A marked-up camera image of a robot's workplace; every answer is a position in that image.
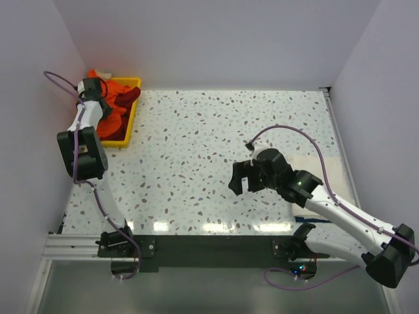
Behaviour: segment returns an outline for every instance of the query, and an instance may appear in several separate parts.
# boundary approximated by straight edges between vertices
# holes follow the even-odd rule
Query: white wall
[[[331,86],[380,0],[54,0],[87,66],[147,88]]]
[[[417,0],[382,0],[331,93],[363,209],[416,234],[418,16]],[[404,313],[418,312],[418,281],[409,269],[397,289]]]
[[[75,102],[42,71],[77,82],[85,66],[51,0],[3,1],[0,42],[0,312],[12,314],[25,309],[71,184],[56,134]]]

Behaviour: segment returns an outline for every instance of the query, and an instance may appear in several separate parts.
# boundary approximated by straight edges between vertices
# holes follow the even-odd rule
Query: speckled table surface
[[[135,234],[291,234],[291,206],[273,191],[227,187],[232,163],[249,158],[244,143],[261,129],[288,124],[316,139],[325,156],[339,156],[322,92],[143,91],[130,146],[107,148],[117,205]],[[259,142],[284,153],[313,154],[289,130]],[[73,186],[64,234],[100,234],[92,200]]]

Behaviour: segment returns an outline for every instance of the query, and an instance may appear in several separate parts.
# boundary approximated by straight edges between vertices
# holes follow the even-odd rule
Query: yellow bin
[[[139,77],[113,77],[111,78],[111,80],[118,82],[119,84],[123,86],[128,85],[131,88],[134,88],[134,87],[140,88],[141,86],[141,79]],[[101,141],[104,147],[117,147],[117,148],[128,147],[128,144],[131,138],[132,124],[134,123],[134,117],[136,116],[137,102],[138,102],[138,98],[132,104],[131,112],[130,112],[130,119],[128,120],[128,127],[126,128],[126,134],[125,134],[124,140],[123,141]]]

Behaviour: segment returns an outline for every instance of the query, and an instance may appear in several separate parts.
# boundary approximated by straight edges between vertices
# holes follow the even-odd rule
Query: orange cloth
[[[99,77],[97,76],[95,70],[89,70],[88,77]],[[124,115],[127,111],[126,108],[119,107],[115,105],[115,99],[119,94],[125,94],[131,90],[129,86],[122,86],[121,84],[113,81],[107,80],[106,86],[105,84],[100,81],[102,86],[102,96],[105,96],[106,93],[106,86],[107,86],[107,95],[106,95],[106,102],[112,108],[111,114],[101,121],[99,121],[98,128],[96,132],[100,139],[105,139],[111,137],[113,134],[119,131],[122,127],[122,119],[121,116]]]

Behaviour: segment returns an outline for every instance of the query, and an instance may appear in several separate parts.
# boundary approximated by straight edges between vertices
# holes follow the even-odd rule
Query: white towel
[[[293,169],[306,170],[313,175],[319,177],[324,182],[323,173],[321,172],[321,164],[318,156],[303,156],[292,155],[287,158],[289,164]],[[342,161],[340,157],[325,157],[325,165],[327,177],[333,192],[338,194],[344,200],[354,203],[352,193],[350,192],[346,176],[344,174]],[[297,204],[291,204],[291,210],[294,217],[303,217],[305,219],[321,219],[323,218],[317,213],[309,211],[308,209],[301,208]]]

